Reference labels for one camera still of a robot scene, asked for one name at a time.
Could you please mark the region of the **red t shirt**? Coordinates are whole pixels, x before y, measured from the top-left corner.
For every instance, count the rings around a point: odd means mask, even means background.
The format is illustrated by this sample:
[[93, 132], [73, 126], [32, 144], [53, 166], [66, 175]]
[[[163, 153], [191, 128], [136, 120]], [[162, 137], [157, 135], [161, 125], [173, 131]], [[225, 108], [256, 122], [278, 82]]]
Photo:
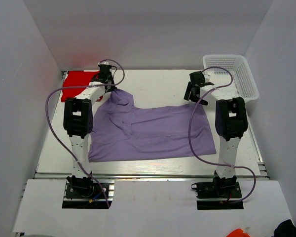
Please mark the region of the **red t shirt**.
[[[99, 74], [99, 71], [94, 71], [94, 72], [68, 71], [67, 77], [66, 77], [64, 84], [63, 84], [63, 87], [89, 85], [92, 78], [94, 76], [97, 76], [98, 74]], [[84, 88], [63, 89], [61, 102], [64, 103], [68, 97], [70, 97], [70, 98], [76, 97], [83, 90], [84, 90]]]

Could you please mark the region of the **purple t shirt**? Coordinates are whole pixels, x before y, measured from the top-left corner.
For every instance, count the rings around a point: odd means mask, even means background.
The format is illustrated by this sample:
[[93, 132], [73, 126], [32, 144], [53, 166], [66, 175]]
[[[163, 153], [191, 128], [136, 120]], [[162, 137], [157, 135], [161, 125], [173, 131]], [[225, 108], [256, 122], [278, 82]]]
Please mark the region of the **purple t shirt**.
[[216, 153], [202, 106], [143, 109], [132, 94], [117, 89], [93, 119], [90, 162], [184, 158]]

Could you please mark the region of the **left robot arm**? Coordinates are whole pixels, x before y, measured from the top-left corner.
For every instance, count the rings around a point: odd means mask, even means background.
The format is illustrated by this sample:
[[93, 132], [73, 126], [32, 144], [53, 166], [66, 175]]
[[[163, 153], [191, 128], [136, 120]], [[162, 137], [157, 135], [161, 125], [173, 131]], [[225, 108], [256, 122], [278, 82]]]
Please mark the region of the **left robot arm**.
[[112, 65], [101, 62], [97, 72], [72, 71], [63, 84], [61, 101], [64, 106], [63, 126], [72, 152], [73, 176], [87, 178], [92, 173], [89, 165], [89, 138], [93, 130], [92, 106], [115, 89]]

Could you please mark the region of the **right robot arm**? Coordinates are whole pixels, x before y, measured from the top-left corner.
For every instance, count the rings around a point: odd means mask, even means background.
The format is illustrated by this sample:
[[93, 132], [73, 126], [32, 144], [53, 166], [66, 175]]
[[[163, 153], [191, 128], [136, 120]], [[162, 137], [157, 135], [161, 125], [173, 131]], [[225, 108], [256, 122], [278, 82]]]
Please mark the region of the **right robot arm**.
[[248, 129], [245, 101], [241, 97], [232, 97], [220, 91], [206, 80], [202, 71], [189, 74], [190, 81], [184, 95], [184, 100], [207, 106], [209, 100], [215, 105], [215, 129], [220, 138], [218, 163], [207, 162], [215, 165], [215, 183], [213, 192], [219, 196], [226, 196], [231, 185], [236, 183], [235, 163], [237, 149], [241, 138]]

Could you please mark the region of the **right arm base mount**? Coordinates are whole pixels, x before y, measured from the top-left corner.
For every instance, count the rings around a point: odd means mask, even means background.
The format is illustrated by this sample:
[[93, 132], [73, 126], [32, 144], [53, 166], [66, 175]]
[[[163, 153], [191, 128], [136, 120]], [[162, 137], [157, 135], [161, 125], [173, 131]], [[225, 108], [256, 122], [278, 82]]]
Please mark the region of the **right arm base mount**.
[[213, 182], [197, 182], [191, 185], [196, 192], [197, 210], [242, 210], [244, 205], [240, 185], [216, 189]]

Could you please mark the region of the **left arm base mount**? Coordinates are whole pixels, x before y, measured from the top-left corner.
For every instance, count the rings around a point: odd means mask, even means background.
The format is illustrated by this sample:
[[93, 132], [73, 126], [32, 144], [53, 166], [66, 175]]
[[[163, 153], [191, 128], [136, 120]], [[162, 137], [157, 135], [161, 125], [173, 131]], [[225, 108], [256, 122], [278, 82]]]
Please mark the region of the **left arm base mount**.
[[109, 209], [104, 194], [97, 183], [89, 189], [65, 186], [62, 209]]

